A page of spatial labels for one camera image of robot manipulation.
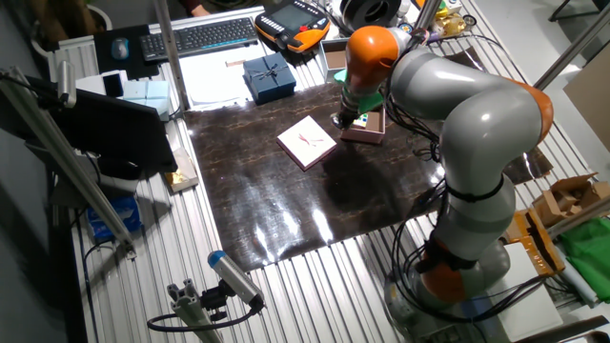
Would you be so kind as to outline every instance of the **monitor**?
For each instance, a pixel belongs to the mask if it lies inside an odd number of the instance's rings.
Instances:
[[[37,90],[57,94],[57,84],[28,77]],[[89,91],[76,92],[71,109],[50,110],[70,144],[116,163],[142,170],[175,172],[177,165],[156,109]],[[35,139],[6,95],[0,91],[0,129],[22,139]]]

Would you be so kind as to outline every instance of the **computer mouse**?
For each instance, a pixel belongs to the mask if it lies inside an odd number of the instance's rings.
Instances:
[[[127,38],[116,38],[112,41],[112,58],[118,61],[127,59],[130,56],[130,40]]]

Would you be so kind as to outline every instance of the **navy blue gift box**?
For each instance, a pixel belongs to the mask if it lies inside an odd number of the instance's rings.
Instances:
[[[295,93],[295,77],[281,53],[244,62],[244,79],[257,105]]]

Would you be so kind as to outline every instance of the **light blue box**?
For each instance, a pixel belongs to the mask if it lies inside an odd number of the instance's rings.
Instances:
[[[146,99],[146,106],[156,109],[161,121],[170,121],[170,104],[168,99]]]
[[[170,96],[170,83],[167,81],[149,81],[146,90],[147,99],[167,99]]]
[[[128,81],[123,86],[123,99],[146,99],[146,88],[148,82]]]
[[[146,106],[146,99],[129,99],[129,102],[133,102],[134,104]]]

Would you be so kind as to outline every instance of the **green cloth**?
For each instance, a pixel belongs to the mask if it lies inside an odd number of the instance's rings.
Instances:
[[[567,259],[600,300],[610,303],[610,220],[594,218],[561,235]]]

